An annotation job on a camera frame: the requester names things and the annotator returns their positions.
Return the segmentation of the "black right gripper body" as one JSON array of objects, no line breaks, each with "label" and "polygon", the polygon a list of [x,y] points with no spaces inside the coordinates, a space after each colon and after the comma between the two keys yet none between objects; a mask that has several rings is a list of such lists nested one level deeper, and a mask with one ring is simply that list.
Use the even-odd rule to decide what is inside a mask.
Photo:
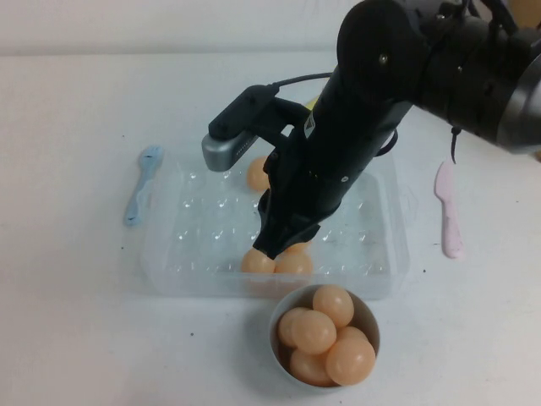
[{"label": "black right gripper body", "polygon": [[317,103],[265,163],[264,231],[305,231],[333,214],[406,114],[403,103]]}]

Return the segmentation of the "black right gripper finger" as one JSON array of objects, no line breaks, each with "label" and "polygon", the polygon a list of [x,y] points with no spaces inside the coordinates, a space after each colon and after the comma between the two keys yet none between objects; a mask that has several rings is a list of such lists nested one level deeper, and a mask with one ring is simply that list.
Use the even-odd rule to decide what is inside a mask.
[{"label": "black right gripper finger", "polygon": [[281,252],[310,242],[320,230],[321,218],[289,217],[281,221]]},{"label": "black right gripper finger", "polygon": [[265,254],[268,258],[275,259],[281,253],[280,225],[275,220],[268,219],[267,222],[261,226],[253,247]]}]

